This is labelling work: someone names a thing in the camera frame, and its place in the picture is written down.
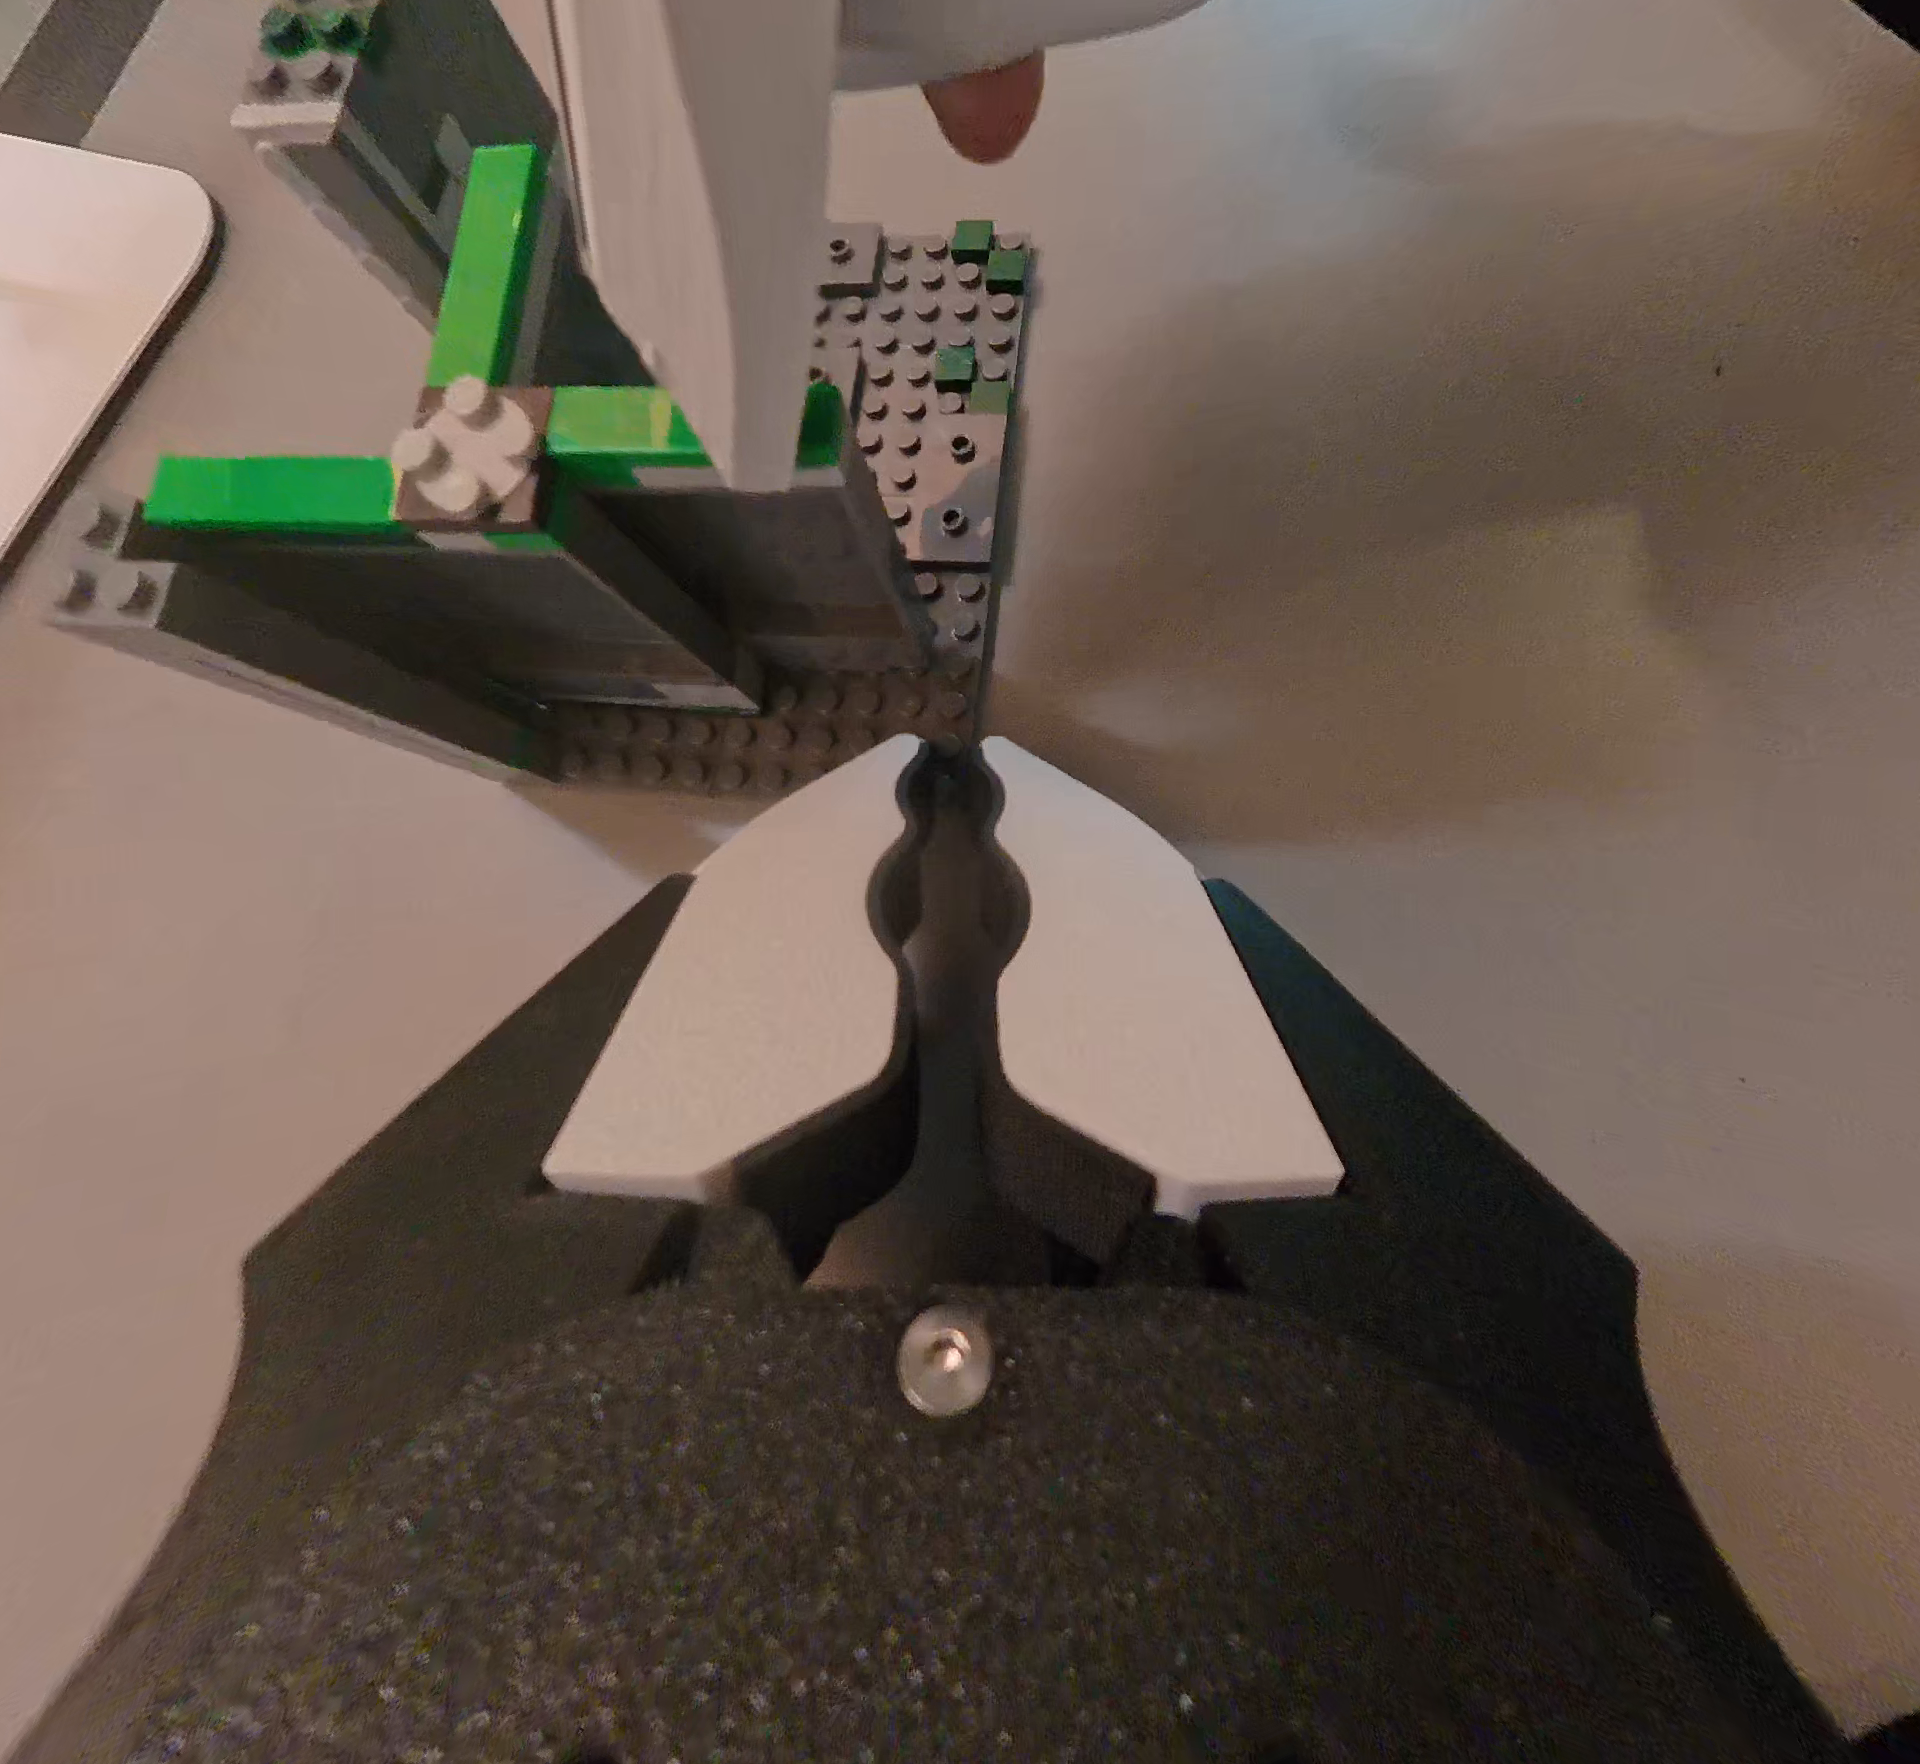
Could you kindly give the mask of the grey and green brick model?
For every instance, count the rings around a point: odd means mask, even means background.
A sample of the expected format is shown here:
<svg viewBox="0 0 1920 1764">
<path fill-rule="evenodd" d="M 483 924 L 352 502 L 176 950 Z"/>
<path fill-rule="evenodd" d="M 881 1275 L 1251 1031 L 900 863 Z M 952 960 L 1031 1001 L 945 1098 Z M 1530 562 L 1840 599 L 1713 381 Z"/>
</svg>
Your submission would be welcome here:
<svg viewBox="0 0 1920 1764">
<path fill-rule="evenodd" d="M 975 740 L 1027 239 L 829 223 L 787 480 L 720 480 L 581 262 L 493 0 L 270 0 L 233 129 L 431 329 L 376 455 L 81 493 L 46 626 L 485 777 L 778 794 Z"/>
</svg>

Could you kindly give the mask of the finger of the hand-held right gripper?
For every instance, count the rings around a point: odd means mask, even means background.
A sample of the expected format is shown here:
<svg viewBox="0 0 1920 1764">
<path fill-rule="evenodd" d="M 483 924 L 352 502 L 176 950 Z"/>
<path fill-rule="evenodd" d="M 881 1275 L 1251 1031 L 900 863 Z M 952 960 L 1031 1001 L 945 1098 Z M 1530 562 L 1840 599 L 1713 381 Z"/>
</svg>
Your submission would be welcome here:
<svg viewBox="0 0 1920 1764">
<path fill-rule="evenodd" d="M 742 490 L 793 470 L 839 0 L 549 0 L 605 309 Z"/>
</svg>

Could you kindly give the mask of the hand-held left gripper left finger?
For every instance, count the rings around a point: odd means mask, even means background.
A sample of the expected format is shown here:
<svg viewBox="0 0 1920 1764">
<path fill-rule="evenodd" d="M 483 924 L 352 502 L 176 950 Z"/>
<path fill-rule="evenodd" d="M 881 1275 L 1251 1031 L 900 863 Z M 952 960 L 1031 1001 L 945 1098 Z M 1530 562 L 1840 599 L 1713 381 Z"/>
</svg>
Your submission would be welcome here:
<svg viewBox="0 0 1920 1764">
<path fill-rule="evenodd" d="M 929 746 L 890 736 L 695 867 L 542 1159 L 559 1192 L 715 1204 L 907 1063 Z"/>
</svg>

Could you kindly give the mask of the person's right hand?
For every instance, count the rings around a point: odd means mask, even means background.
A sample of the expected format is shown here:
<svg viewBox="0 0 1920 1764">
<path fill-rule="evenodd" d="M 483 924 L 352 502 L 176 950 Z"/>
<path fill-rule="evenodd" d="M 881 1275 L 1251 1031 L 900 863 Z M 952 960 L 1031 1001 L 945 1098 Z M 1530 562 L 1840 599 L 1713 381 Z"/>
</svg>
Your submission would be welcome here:
<svg viewBox="0 0 1920 1764">
<path fill-rule="evenodd" d="M 980 72 L 926 78 L 921 96 L 945 145 L 970 166 L 1009 161 L 1031 134 L 1042 102 L 1045 55 Z"/>
</svg>

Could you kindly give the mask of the white stand base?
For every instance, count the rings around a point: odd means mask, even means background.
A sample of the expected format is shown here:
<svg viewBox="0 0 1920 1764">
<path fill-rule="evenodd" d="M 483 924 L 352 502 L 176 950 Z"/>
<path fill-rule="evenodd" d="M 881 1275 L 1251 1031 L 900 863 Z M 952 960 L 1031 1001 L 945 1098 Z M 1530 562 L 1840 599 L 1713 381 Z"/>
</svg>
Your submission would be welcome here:
<svg viewBox="0 0 1920 1764">
<path fill-rule="evenodd" d="M 192 175 L 3 135 L 3 555 L 30 537 L 216 243 L 218 207 Z"/>
</svg>

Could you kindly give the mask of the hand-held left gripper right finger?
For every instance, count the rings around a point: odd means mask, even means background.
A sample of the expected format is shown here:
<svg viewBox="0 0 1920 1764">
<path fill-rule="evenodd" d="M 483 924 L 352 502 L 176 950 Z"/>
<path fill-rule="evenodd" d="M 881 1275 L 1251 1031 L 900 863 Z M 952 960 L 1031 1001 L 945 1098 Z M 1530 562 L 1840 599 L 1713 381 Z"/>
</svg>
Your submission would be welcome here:
<svg viewBox="0 0 1920 1764">
<path fill-rule="evenodd" d="M 1005 736 L 983 768 L 1015 937 L 996 980 L 996 1186 L 1031 1219 L 1199 1219 L 1346 1178 L 1187 855 Z"/>
</svg>

